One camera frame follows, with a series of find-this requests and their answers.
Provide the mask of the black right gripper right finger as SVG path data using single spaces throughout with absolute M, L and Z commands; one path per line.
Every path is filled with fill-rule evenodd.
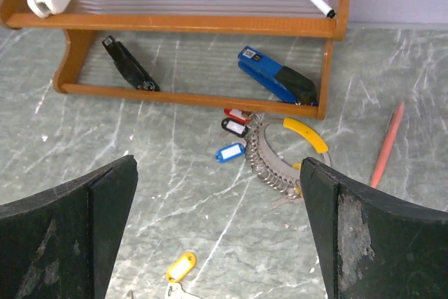
M 446 298 L 447 213 L 305 158 L 304 203 L 329 298 Z

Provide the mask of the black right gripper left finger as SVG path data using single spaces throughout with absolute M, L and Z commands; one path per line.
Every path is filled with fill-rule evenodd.
M 2 298 L 104 298 L 138 183 L 125 155 L 1 206 Z

